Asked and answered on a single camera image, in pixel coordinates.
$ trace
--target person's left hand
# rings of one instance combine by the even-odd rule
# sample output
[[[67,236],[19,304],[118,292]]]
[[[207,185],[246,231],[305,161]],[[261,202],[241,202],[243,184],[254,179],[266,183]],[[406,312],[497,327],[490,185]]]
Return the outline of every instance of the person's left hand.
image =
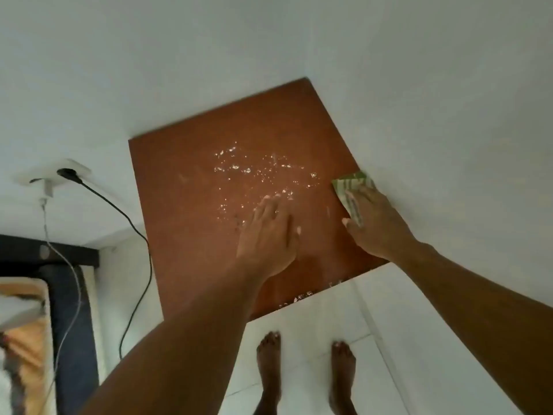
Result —
[[[267,195],[246,220],[236,258],[248,270],[267,279],[294,262],[301,228],[293,229],[287,200]]]

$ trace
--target person's left arm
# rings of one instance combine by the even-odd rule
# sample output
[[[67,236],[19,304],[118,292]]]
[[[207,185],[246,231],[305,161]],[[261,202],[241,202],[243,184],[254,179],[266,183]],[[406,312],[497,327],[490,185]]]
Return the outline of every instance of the person's left arm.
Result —
[[[245,222],[226,273],[149,333],[81,415],[216,415],[261,285],[296,257],[299,228],[291,230],[289,219],[286,200],[265,197]]]

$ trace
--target cleaning cloth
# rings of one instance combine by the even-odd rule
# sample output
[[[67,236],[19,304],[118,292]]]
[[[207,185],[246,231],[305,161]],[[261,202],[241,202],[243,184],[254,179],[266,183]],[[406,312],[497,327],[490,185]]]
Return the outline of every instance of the cleaning cloth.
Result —
[[[372,179],[363,171],[345,175],[332,181],[332,186],[334,186],[334,190],[340,202],[342,202],[342,205],[347,210],[352,220],[359,226],[363,225],[363,219],[359,214],[355,201],[346,195],[346,191],[356,190],[356,188],[361,185],[366,185],[371,188],[374,187]]]

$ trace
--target bare foot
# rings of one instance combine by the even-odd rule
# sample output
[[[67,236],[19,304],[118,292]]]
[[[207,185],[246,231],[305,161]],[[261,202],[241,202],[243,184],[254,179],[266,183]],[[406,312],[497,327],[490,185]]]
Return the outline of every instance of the bare foot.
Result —
[[[257,347],[257,366],[263,394],[269,400],[280,401],[280,333],[269,332]]]
[[[341,341],[332,344],[332,386],[329,402],[336,415],[350,413],[353,408],[351,387],[355,377],[355,361],[355,355],[347,343]]]

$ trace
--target black plug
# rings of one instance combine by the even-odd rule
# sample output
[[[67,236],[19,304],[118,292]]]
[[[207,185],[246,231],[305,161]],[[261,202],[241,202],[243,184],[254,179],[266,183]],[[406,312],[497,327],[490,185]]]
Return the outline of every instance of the black plug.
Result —
[[[73,182],[76,182],[79,185],[82,185],[82,179],[79,177],[77,172],[75,172],[73,169],[58,169],[56,173],[60,175],[62,178],[65,178],[67,180],[72,180]]]

